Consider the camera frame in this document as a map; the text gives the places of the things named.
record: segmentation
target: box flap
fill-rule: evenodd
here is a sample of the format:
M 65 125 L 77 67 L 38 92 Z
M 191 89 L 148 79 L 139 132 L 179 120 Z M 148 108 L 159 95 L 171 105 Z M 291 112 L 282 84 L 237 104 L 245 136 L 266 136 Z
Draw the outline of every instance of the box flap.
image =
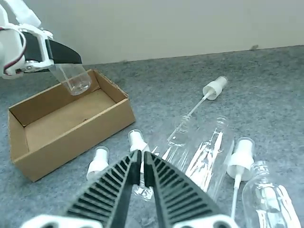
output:
M 10 158 L 13 162 L 29 152 L 24 128 L 9 111 Z
M 128 94 L 126 94 L 118 87 L 118 85 L 109 80 L 101 72 L 94 70 L 94 73 L 100 88 L 104 90 L 116 103 L 128 98 Z
M 9 108 L 11 113 L 26 126 L 35 120 L 75 101 L 79 98 L 99 89 L 93 70 L 88 74 L 92 79 L 90 88 L 78 96 L 72 96 L 62 84 L 57 84 L 41 93 L 38 93 L 24 101 L 21 101 Z

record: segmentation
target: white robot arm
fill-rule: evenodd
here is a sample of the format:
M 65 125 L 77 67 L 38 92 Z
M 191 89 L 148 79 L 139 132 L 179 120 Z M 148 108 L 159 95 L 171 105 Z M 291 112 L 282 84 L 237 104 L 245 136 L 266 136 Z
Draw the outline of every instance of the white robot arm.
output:
M 80 55 L 53 40 L 53 34 L 39 29 L 41 21 L 22 0 L 5 0 L 18 25 L 9 23 L 0 5 L 0 76 L 14 79 L 23 73 L 48 69 L 54 64 L 81 64 Z

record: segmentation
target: cardboard box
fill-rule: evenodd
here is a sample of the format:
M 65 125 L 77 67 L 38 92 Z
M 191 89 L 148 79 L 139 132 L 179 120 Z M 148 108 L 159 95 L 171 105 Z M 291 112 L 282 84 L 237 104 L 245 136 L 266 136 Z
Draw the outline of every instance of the cardboard box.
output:
M 78 96 L 58 84 L 9 108 L 10 157 L 37 181 L 135 121 L 128 95 L 98 71 Z

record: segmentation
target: floor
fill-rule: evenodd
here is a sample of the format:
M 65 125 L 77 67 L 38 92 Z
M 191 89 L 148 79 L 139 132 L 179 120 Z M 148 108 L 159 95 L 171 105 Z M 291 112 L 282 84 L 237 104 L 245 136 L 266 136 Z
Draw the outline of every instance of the floor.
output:
M 195 113 L 200 120 L 225 115 L 235 139 L 248 136 L 256 143 L 255 160 L 266 160 L 287 188 L 304 224 L 304 47 L 284 47 L 192 57 L 88 66 L 97 68 L 126 91 L 136 123 L 99 145 L 110 149 L 110 163 L 129 151 L 127 133 L 141 129 L 145 138 L 154 126 L 184 114 L 201 99 L 201 90 L 220 75 L 229 85 L 215 101 Z M 36 183 L 24 178 L 10 162 L 7 109 L 56 82 L 50 73 L 25 75 L 17 80 L 0 79 L 0 227 L 16 228 L 41 213 L 60 214 L 86 181 L 94 148 Z M 218 205 L 230 213 L 233 180 L 228 176 Z M 155 217 L 152 204 L 132 196 L 131 223 L 143 226 L 144 214 Z M 241 197 L 236 221 L 244 227 Z M 145 227 L 157 227 L 156 222 Z

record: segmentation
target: white wall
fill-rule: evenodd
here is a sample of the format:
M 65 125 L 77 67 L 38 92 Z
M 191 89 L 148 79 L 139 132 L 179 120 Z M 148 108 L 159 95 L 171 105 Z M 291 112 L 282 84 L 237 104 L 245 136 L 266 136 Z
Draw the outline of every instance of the white wall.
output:
M 303 0 L 24 0 L 85 64 L 304 44 Z

